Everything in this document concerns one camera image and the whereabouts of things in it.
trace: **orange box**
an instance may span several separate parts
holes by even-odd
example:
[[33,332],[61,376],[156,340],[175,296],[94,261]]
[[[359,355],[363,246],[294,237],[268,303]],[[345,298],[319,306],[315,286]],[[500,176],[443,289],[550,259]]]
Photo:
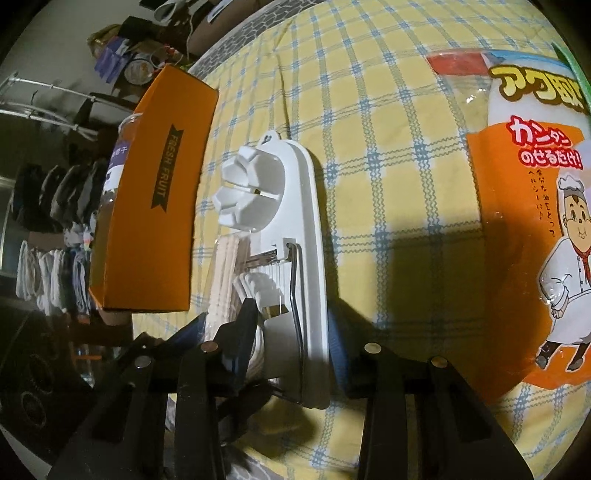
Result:
[[217,97],[166,66],[138,104],[115,199],[97,219],[89,290],[100,307],[189,309],[195,198]]

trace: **plastic bag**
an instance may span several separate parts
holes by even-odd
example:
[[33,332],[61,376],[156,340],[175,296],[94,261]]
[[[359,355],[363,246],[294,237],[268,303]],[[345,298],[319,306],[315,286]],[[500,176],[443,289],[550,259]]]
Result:
[[112,24],[88,37],[86,44],[90,48],[90,52],[94,58],[98,60],[107,43],[119,33],[120,27],[121,25],[119,24]]
[[582,87],[556,59],[501,50],[428,56],[468,128],[485,238],[494,398],[519,381],[591,379],[591,130]]

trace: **bedsheet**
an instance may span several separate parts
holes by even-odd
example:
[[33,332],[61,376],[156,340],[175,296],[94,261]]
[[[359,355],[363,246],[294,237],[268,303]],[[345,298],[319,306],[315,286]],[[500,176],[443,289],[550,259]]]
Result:
[[[134,316],[167,338],[200,311],[221,230],[210,201],[220,165],[268,129],[311,152],[329,296],[401,356],[444,354],[470,379],[483,340],[483,239],[466,118],[424,56],[484,47],[554,56],[561,42],[527,0],[333,0],[267,30],[211,72],[219,89],[196,201],[191,311]],[[290,479],[353,478],[363,402],[326,410],[280,400],[240,447]],[[591,383],[522,383],[491,406],[536,478],[571,444]]]

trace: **black speaker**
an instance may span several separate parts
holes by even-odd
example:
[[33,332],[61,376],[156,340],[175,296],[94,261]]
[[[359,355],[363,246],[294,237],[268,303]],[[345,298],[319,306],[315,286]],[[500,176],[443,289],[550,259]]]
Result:
[[0,424],[52,465],[95,397],[74,369],[65,327],[27,312],[0,364]]

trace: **metal rivet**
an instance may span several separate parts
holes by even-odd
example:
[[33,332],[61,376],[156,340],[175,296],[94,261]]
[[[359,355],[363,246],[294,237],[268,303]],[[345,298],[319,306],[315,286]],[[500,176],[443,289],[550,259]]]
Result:
[[363,349],[367,353],[371,353],[372,355],[375,355],[376,353],[380,353],[382,351],[382,347],[378,343],[373,342],[366,343]]
[[203,342],[199,348],[203,353],[214,353],[217,350],[217,343],[213,340],[208,340],[207,342]]
[[431,364],[437,368],[447,368],[447,359],[442,356],[434,356],[431,358]]
[[138,358],[135,359],[134,362],[137,368],[145,368],[151,363],[152,359],[147,355],[140,355]]

